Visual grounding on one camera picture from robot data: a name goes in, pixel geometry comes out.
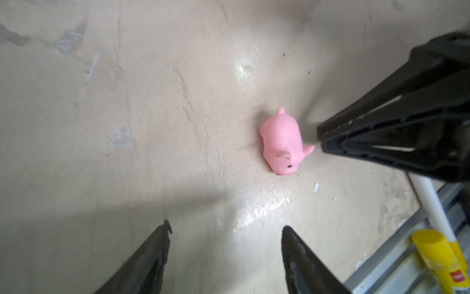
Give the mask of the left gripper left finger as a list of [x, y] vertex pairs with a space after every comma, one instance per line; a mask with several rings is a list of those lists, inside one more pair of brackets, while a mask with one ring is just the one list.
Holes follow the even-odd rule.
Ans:
[[171, 234], [171, 225], [164, 220], [95, 294], [159, 294]]

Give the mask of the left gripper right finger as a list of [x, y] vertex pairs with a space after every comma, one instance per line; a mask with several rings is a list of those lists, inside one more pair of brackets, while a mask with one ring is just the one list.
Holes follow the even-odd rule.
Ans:
[[290, 226], [282, 230], [282, 256], [289, 294], [351, 293]]

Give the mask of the pink pig toy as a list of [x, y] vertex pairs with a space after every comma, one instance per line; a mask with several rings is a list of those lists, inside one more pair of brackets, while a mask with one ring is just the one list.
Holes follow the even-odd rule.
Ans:
[[263, 158], [276, 175], [295, 173], [315, 150], [314, 145], [304, 145], [296, 119], [284, 108], [263, 123], [259, 134], [263, 140]]

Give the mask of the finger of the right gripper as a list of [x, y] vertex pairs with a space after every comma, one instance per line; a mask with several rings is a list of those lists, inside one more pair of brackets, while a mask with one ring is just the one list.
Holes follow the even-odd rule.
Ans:
[[371, 116], [320, 128], [323, 152], [449, 183], [470, 180], [470, 116]]
[[470, 64], [470, 32], [455, 31], [431, 39], [410, 51], [407, 62], [359, 100], [317, 127], [324, 139], [336, 128], [402, 94], [409, 94], [450, 74], [454, 66]]

